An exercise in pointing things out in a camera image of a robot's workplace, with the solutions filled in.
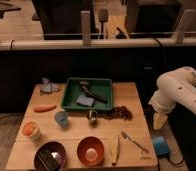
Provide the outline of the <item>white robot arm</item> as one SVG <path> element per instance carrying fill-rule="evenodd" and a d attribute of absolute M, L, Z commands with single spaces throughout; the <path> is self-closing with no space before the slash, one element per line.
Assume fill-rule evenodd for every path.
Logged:
<path fill-rule="evenodd" d="M 196 70 L 181 67 L 160 75 L 158 89 L 149 104 L 154 109 L 153 128 L 160 130 L 176 104 L 179 103 L 196 115 Z"/>

